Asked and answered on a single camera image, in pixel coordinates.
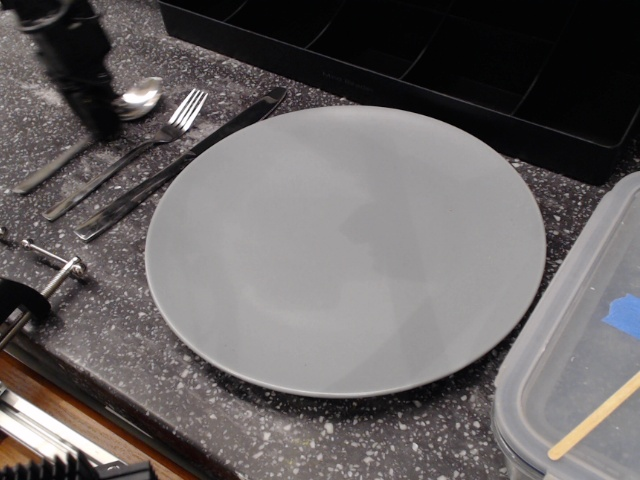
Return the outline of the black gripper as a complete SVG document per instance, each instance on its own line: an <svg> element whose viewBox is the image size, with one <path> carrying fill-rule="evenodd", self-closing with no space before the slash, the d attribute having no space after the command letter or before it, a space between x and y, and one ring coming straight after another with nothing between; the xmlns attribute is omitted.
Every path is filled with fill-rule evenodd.
<svg viewBox="0 0 640 480"><path fill-rule="evenodd" d="M88 1L14 1L19 30L32 38L47 75L97 140L122 130L105 66L111 44Z"/></svg>

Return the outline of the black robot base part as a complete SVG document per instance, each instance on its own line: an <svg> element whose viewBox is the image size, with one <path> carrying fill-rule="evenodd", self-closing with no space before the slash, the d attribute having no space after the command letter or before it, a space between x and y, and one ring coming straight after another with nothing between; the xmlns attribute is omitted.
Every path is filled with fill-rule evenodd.
<svg viewBox="0 0 640 480"><path fill-rule="evenodd" d="M2 480L158 480L150 462L133 465L121 461L93 465L83 452L41 462L5 466Z"/></svg>

